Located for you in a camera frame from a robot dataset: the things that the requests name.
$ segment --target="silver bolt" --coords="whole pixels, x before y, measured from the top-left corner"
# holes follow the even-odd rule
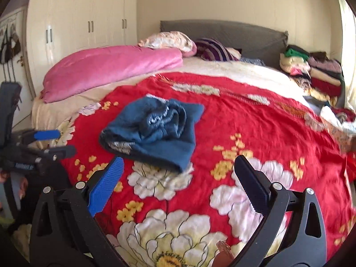
[[[43,189],[43,192],[44,192],[45,194],[48,194],[50,191],[51,191],[51,187],[50,187],[50,186],[47,186],[47,187],[45,187],[45,188]]]
[[[282,185],[280,183],[274,183],[273,188],[275,188],[276,190],[282,190]]]
[[[84,182],[77,182],[77,183],[75,184],[75,187],[76,187],[77,189],[81,190],[82,188],[85,187],[85,183],[84,183]]]
[[[314,195],[314,190],[311,189],[311,188],[307,188],[307,193],[308,193],[309,195]]]

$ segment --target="red floral blanket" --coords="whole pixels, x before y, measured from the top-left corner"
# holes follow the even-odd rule
[[[346,158],[309,110],[268,90],[225,77],[170,73],[121,86],[100,104],[66,122],[62,143],[77,154],[63,163],[72,183],[88,180],[113,155],[99,134],[125,105],[146,94],[205,106],[195,126],[196,149],[184,173],[125,160],[125,171],[96,219],[130,266],[211,266],[216,243],[237,254],[262,217],[254,212],[233,172],[245,155],[272,182],[302,192],[313,188],[332,256],[355,223],[345,182]],[[285,233],[286,215],[270,253]]]

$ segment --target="door knob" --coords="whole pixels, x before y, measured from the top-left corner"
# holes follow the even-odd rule
[[[23,56],[21,56],[20,59],[17,61],[17,63],[19,63],[19,62],[21,64],[21,67],[23,67],[24,66],[24,57]]]

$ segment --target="bed headboard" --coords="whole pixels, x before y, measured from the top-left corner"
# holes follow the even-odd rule
[[[247,58],[260,58],[267,66],[279,69],[279,54],[285,51],[288,32],[220,20],[161,21],[161,31],[180,31],[190,39],[207,37],[218,40],[225,47],[242,49]]]

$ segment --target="striped pillow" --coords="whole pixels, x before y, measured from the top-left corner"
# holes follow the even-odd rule
[[[195,41],[196,56],[206,61],[238,61],[220,42],[211,38],[200,38]]]

